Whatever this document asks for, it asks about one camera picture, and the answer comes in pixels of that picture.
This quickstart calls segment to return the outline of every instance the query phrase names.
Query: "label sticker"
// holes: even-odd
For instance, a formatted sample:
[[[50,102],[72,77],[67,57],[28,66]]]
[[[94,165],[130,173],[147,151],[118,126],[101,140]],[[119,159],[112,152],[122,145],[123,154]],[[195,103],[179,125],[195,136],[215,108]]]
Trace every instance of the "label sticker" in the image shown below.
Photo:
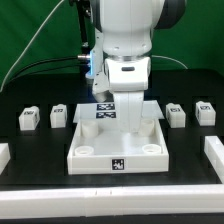
[[[102,111],[102,110],[115,110],[115,105],[113,103],[97,104],[97,110],[98,111]]]
[[[180,108],[171,108],[170,111],[174,113],[180,112]]]
[[[63,109],[55,109],[54,110],[54,113],[62,113],[63,112]]]
[[[200,106],[201,110],[211,110],[209,106]]]
[[[32,115],[32,114],[34,114],[34,111],[25,111],[24,112],[24,115]]]
[[[116,118],[115,112],[99,112],[96,113],[97,119],[103,119],[103,118]]]
[[[124,159],[112,159],[112,170],[124,170]]]

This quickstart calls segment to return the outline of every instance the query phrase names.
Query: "black table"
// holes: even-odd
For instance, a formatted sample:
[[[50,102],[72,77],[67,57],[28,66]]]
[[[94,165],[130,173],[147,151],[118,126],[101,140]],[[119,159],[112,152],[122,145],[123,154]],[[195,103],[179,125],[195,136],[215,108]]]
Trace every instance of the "black table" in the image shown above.
[[[157,100],[165,114],[168,103],[181,104],[186,128],[171,129],[160,120],[170,155],[168,173],[103,174],[69,176],[67,154],[75,131],[72,123],[78,103],[93,103],[91,87],[79,74],[27,76],[10,83],[0,95],[0,143],[9,143],[11,160],[0,176],[0,191],[109,186],[220,184],[204,155],[204,137],[224,140],[224,77],[212,70],[155,71],[145,92],[146,100]],[[200,127],[195,104],[210,102],[216,110],[215,127]],[[64,129],[51,129],[54,105],[66,104]],[[18,117],[25,107],[40,108],[35,131],[21,132]],[[223,223],[224,214],[149,215],[97,218],[0,220],[0,223]]]

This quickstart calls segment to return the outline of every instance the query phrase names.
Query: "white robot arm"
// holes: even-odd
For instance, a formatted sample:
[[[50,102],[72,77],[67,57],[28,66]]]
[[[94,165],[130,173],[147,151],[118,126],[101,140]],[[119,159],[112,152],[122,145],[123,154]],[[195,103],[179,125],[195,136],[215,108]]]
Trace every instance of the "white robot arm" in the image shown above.
[[[151,31],[169,28],[186,0],[90,0],[96,45],[91,51],[93,94],[114,96],[120,130],[138,132],[151,71]],[[107,55],[104,63],[103,52]]]

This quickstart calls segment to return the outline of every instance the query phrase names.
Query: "small white block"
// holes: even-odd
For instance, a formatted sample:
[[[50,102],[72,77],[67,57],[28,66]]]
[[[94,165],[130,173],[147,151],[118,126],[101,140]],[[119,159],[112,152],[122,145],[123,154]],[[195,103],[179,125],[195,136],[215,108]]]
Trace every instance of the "small white block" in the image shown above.
[[[224,184],[224,146],[217,136],[205,137],[205,154]]]
[[[10,160],[9,145],[7,143],[0,144],[0,175]]]
[[[215,126],[216,112],[211,103],[202,101],[196,103],[195,116],[200,126]]]
[[[50,115],[52,128],[65,128],[67,121],[67,107],[66,105],[59,104],[54,106]]]
[[[35,130],[40,121],[38,107],[25,108],[19,116],[19,125],[21,131]]]
[[[166,105],[166,118],[171,128],[184,128],[186,123],[186,114],[179,104]]]

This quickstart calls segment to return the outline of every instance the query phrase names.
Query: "green wall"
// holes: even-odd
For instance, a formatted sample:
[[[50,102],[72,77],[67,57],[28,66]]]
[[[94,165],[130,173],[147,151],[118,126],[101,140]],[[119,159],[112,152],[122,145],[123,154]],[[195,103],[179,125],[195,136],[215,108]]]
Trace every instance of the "green wall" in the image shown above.
[[[0,0],[0,82],[58,2]],[[152,53],[178,59],[189,68],[210,68],[224,75],[223,8],[223,0],[188,0],[186,14],[174,28],[154,33]],[[37,60],[77,55],[80,44],[77,13],[66,1],[14,71]],[[153,59],[152,68],[181,67],[170,61]]]

